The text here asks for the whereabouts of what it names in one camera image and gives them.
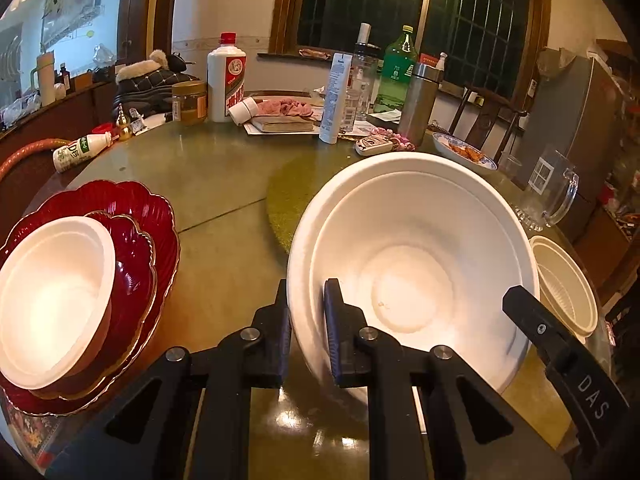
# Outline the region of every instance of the gold ornament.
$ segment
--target gold ornament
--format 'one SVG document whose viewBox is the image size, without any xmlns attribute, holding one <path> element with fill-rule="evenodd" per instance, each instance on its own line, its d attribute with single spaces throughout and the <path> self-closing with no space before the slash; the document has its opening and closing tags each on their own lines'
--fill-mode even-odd
<svg viewBox="0 0 640 480">
<path fill-rule="evenodd" d="M 133 137 L 133 128 L 131 127 L 131 121 L 125 115 L 122 105 L 118 105 L 118 118 L 116 119 L 116 128 L 120 132 L 119 140 L 129 140 Z"/>
</svg>

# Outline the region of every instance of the painting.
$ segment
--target painting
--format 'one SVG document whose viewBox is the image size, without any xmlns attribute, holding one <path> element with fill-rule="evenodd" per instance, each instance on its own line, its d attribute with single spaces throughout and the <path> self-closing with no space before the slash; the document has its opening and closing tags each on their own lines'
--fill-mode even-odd
<svg viewBox="0 0 640 480">
<path fill-rule="evenodd" d="M 100 13 L 102 0 L 45 0 L 42 17 L 42 52 Z"/>
</svg>

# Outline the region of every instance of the metal screw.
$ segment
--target metal screw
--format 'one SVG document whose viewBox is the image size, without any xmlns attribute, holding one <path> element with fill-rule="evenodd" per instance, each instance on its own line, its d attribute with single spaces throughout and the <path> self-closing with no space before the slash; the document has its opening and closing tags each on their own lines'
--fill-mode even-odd
<svg viewBox="0 0 640 480">
<path fill-rule="evenodd" d="M 361 328 L 358 335 L 364 339 L 364 341 L 373 341 L 378 338 L 378 331 L 372 326 L 366 326 Z"/>
<path fill-rule="evenodd" d="M 179 346 L 174 346 L 173 348 L 169 348 L 164 353 L 164 357 L 166 357 L 166 360 L 171 361 L 173 363 L 182 361 L 184 359 L 184 355 L 185 355 L 184 348 L 180 348 Z"/>
<path fill-rule="evenodd" d="M 432 351 L 438 359 L 447 360 L 453 357 L 453 350 L 445 345 L 434 346 Z"/>
<path fill-rule="evenodd" d="M 255 341 L 260 337 L 260 331 L 257 328 L 248 326 L 247 328 L 242 329 L 240 337 L 245 341 Z"/>
</svg>

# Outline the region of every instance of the white bowl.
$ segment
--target white bowl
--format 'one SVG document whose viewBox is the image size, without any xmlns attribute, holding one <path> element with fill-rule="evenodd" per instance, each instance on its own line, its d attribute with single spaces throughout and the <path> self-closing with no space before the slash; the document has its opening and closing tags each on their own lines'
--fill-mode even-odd
<svg viewBox="0 0 640 480">
<path fill-rule="evenodd" d="M 587 278 L 555 242 L 534 236 L 529 243 L 538 264 L 543 303 L 584 341 L 598 325 L 598 306 Z"/>
<path fill-rule="evenodd" d="M 469 148 L 476 150 L 476 152 L 480 151 L 474 148 L 471 144 L 467 144 L 464 140 L 445 134 L 433 134 L 433 140 L 436 150 L 438 150 L 442 156 L 461 164 L 478 175 L 487 176 L 498 169 L 497 164 L 484 154 L 482 154 L 480 162 L 473 162 L 472 160 L 457 154 L 449 147 L 450 144 L 455 144 L 459 148 L 468 146 Z"/>
<path fill-rule="evenodd" d="M 483 179 L 439 156 L 389 153 L 334 176 L 296 230 L 287 270 L 293 328 L 312 373 L 332 384 L 322 288 L 402 345 L 445 344 L 502 391 L 529 341 L 502 312 L 508 288 L 539 298 L 527 237 Z M 363 388 L 349 390 L 366 402 Z"/>
<path fill-rule="evenodd" d="M 110 300 L 113 241 L 100 222 L 44 224 L 0 269 L 0 370 L 35 390 L 68 373 L 92 341 Z"/>
</svg>

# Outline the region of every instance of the red bottle cap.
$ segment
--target red bottle cap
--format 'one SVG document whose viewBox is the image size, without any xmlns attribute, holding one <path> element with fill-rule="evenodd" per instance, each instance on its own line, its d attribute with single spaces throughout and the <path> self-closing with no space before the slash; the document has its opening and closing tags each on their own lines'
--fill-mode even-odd
<svg viewBox="0 0 640 480">
<path fill-rule="evenodd" d="M 100 126 L 96 126 L 93 130 L 91 130 L 92 134 L 105 134 L 107 132 L 113 131 L 113 124 L 111 123 L 103 123 Z"/>
<path fill-rule="evenodd" d="M 234 32 L 223 32 L 220 34 L 220 45 L 236 44 L 236 34 Z"/>
</svg>

